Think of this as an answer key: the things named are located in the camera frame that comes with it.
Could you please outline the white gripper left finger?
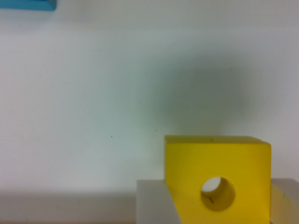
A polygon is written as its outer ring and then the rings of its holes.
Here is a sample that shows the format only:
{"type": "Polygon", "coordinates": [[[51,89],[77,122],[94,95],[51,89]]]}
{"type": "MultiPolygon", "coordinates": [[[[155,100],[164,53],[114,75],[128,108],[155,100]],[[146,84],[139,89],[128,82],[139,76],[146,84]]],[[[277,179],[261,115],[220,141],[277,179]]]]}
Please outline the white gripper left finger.
{"type": "Polygon", "coordinates": [[[136,224],[181,224],[164,180],[138,180],[136,224]]]}

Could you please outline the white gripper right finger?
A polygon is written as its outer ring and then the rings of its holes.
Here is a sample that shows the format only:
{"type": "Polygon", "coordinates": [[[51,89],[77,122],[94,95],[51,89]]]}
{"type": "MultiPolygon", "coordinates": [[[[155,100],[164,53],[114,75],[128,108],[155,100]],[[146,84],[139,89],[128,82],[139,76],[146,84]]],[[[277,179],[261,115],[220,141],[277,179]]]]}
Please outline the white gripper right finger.
{"type": "Polygon", "coordinates": [[[292,178],[271,180],[272,224],[299,224],[299,182],[292,178]]]}

